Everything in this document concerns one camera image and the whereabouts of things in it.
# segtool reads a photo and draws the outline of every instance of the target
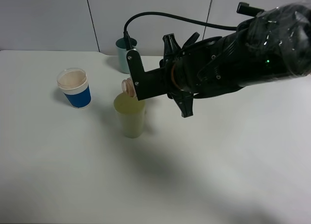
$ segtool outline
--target white table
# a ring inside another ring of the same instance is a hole
[[[195,100],[186,119],[152,98],[145,132],[128,139],[112,106],[128,77],[116,64],[98,52],[0,52],[1,222],[311,223],[310,76]],[[72,67],[88,74],[88,108],[57,89]]]

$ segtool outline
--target yellow liquid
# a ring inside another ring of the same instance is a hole
[[[130,97],[126,93],[119,94],[114,100],[116,111],[122,114],[135,114],[140,112],[145,106],[145,101],[138,101],[137,97]]]

